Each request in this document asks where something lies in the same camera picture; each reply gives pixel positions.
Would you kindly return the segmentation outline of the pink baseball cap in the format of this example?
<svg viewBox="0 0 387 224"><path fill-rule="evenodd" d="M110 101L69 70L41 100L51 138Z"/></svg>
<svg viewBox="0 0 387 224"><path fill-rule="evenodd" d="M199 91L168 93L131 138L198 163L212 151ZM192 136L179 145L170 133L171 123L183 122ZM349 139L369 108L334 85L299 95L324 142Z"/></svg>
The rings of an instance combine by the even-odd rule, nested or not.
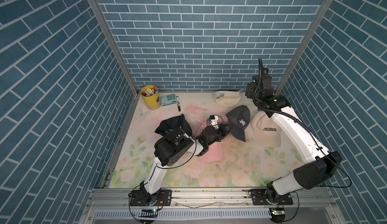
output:
<svg viewBox="0 0 387 224"><path fill-rule="evenodd" d="M203 121L196 133L198 137L201 132L207 127L208 121ZM198 156L199 161L203 163L210 163L215 161L220 161L223 158L223 147L221 142L216 142L209 146L209 150L202 156Z"/></svg>

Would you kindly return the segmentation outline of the black cap with mesh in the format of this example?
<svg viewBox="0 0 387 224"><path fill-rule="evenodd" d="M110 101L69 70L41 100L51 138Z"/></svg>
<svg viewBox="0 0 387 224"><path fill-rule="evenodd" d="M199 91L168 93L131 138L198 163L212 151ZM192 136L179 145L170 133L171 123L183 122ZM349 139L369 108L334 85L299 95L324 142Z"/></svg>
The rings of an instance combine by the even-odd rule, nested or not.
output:
<svg viewBox="0 0 387 224"><path fill-rule="evenodd" d="M246 142L245 129L251 121L251 113L247 106L240 105L226 114L228 124L231 126L232 136L242 142Z"/></svg>

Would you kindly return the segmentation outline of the beige baseball cap with text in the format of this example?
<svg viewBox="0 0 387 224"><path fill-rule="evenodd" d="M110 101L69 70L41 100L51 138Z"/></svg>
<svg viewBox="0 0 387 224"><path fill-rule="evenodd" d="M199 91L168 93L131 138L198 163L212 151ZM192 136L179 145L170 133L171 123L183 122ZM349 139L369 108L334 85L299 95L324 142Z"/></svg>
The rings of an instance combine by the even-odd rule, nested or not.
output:
<svg viewBox="0 0 387 224"><path fill-rule="evenodd" d="M281 146L281 128L263 111L258 111L251 120L257 143L262 147Z"/></svg>

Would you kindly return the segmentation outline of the black baseball cap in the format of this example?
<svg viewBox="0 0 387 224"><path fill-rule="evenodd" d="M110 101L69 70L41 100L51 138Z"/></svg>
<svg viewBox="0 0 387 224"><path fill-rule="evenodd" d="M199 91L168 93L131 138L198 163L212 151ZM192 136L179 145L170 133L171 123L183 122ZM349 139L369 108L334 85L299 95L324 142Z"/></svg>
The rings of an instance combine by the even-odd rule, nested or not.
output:
<svg viewBox="0 0 387 224"><path fill-rule="evenodd" d="M184 114L161 121L160 125L155 130L155 133L166 136L176 128L181 128L186 134L192 136L192 129L185 119Z"/></svg>

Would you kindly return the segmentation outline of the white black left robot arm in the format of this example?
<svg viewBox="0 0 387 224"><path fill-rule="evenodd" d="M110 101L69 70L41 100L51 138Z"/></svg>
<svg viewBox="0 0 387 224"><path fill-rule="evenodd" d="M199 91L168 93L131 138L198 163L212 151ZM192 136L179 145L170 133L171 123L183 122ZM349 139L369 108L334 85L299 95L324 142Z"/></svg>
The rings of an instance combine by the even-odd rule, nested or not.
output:
<svg viewBox="0 0 387 224"><path fill-rule="evenodd" d="M186 153L192 156L206 154L209 147L221 142L231 130L228 124L207 126L197 138L189 136L181 127L166 134L155 143L155 158L148 178L140 183L140 201L145 205L153 204L161 189L161 184L168 169Z"/></svg>

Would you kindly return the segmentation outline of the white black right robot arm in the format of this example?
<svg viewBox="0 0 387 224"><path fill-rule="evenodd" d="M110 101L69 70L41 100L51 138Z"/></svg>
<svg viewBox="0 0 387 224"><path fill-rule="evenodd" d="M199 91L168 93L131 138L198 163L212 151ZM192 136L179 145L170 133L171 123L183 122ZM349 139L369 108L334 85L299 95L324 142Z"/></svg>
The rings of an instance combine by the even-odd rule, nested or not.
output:
<svg viewBox="0 0 387 224"><path fill-rule="evenodd" d="M258 62L259 72L248 84L245 95L260 112L264 112L279 126L304 162L304 165L294 169L292 173L267 185L267 200L277 204L293 191L310 190L330 179L340 168L342 156L337 151L329 151L314 137L306 125L296 117L295 111L284 96L274 94L269 70L263 66L262 59Z"/></svg>

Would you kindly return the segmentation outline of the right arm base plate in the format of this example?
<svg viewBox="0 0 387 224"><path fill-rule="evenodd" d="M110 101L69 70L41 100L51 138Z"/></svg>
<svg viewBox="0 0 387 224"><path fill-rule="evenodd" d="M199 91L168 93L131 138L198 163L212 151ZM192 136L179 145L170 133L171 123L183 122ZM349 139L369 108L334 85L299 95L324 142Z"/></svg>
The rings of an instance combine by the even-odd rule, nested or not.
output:
<svg viewBox="0 0 387 224"><path fill-rule="evenodd" d="M248 190L248 195L252 199L253 205L293 205L290 194L278 195L271 189L250 189Z"/></svg>

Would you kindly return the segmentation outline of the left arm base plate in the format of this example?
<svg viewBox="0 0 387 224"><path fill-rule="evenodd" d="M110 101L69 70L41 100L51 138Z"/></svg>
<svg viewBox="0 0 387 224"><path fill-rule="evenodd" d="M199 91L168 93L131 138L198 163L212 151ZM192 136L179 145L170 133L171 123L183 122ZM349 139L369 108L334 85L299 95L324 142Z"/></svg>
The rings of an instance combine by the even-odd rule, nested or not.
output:
<svg viewBox="0 0 387 224"><path fill-rule="evenodd" d="M172 190L161 189L154 194L149 194L146 190L133 190L128 197L130 206L170 206Z"/></svg>

